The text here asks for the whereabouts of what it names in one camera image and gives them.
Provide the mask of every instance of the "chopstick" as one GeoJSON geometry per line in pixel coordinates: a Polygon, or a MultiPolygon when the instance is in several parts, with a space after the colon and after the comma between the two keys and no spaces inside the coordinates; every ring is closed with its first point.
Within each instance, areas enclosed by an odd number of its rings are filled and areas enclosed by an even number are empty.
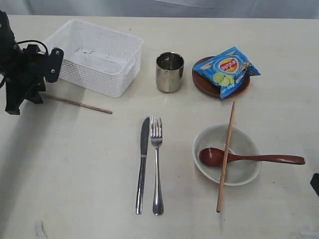
{"type": "Polygon", "coordinates": [[[94,107],[94,106],[89,106],[89,105],[86,105],[86,104],[83,104],[83,103],[79,103],[79,102],[63,99],[63,98],[60,98],[60,97],[48,95],[46,93],[41,93],[41,95],[46,97],[46,98],[53,99],[53,100],[56,100],[56,101],[61,101],[61,102],[68,103],[68,104],[71,104],[71,105],[84,107],[84,108],[87,108],[87,109],[90,109],[90,110],[99,111],[99,112],[107,113],[107,114],[110,114],[110,115],[113,114],[113,112],[109,111],[109,110],[105,110],[105,109],[97,108],[97,107],[94,107]]]}
{"type": "Polygon", "coordinates": [[[231,129],[232,129],[232,125],[233,125],[234,113],[235,113],[235,102],[233,102],[233,107],[231,109],[227,138],[226,138],[226,145],[225,145],[225,152],[224,152],[224,158],[223,158],[223,168],[221,171],[220,181],[219,181],[218,200],[217,200],[217,208],[216,208],[216,212],[218,212],[218,213],[221,212],[221,206],[222,206],[222,202],[223,202],[224,182],[225,182],[228,150],[229,150],[230,135],[231,135],[231,129]]]}

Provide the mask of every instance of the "tabletop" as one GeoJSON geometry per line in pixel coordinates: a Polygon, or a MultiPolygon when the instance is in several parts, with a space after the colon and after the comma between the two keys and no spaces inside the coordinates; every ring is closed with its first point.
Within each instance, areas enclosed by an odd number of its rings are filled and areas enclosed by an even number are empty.
{"type": "Polygon", "coordinates": [[[45,40],[73,18],[141,37],[141,70],[118,99],[63,80],[47,85],[50,94],[113,115],[45,100],[25,101],[21,115],[10,116],[1,89],[0,238],[34,239],[37,221],[48,239],[297,239],[299,231],[319,231],[319,198],[310,186],[319,171],[319,20],[9,16],[17,41],[45,40]],[[262,154],[300,155],[306,164],[264,162],[253,182],[225,187],[218,214],[218,185],[196,168],[191,148],[202,129],[228,123],[233,99],[203,94],[191,69],[232,46],[261,72],[235,98],[234,126],[262,154]],[[182,87],[170,94],[155,84],[155,59],[165,51],[185,59],[182,87]],[[164,214],[152,213],[155,151],[149,145],[137,216],[140,130],[152,115],[163,124],[164,214]]]}

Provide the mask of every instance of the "brown plate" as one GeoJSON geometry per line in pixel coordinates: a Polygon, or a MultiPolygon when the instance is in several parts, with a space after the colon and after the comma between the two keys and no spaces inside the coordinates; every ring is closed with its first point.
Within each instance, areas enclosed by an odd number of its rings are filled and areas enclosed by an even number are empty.
{"type": "MultiPolygon", "coordinates": [[[[212,58],[212,56],[205,57],[205,58],[197,61],[195,63],[195,65],[197,65],[199,63],[202,63],[202,62],[208,60],[209,58],[212,58]]],[[[220,87],[217,87],[217,86],[213,85],[207,79],[205,79],[204,77],[200,76],[194,70],[192,70],[191,74],[193,76],[194,84],[201,91],[203,91],[204,93],[206,93],[206,94],[208,94],[210,96],[214,96],[214,97],[220,98],[220,87]]],[[[243,83],[240,85],[240,87],[237,88],[233,93],[231,93],[229,96],[227,96],[225,98],[230,98],[230,97],[237,96],[237,95],[243,93],[245,91],[245,89],[247,89],[247,87],[249,86],[249,83],[250,83],[250,77],[245,75],[244,79],[243,79],[243,83]]]]}

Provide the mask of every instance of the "stainless steel cup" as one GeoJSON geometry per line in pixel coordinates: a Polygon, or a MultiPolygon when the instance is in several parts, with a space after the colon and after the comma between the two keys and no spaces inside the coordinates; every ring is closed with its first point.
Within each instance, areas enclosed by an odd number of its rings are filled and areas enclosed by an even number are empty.
{"type": "Polygon", "coordinates": [[[164,52],[156,59],[156,86],[164,92],[174,92],[181,87],[184,59],[174,52],[164,52]]]}

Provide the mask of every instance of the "metal fork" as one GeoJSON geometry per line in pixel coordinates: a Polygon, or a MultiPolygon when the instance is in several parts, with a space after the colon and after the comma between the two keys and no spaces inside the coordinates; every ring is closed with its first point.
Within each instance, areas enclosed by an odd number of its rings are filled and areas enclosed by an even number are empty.
{"type": "Polygon", "coordinates": [[[159,163],[159,149],[163,142],[162,139],[162,125],[161,119],[158,117],[152,117],[151,121],[151,143],[155,147],[156,152],[156,173],[155,173],[155,189],[154,189],[154,201],[153,201],[153,213],[155,215],[161,215],[164,212],[163,199],[160,189],[160,163],[159,163]]]}

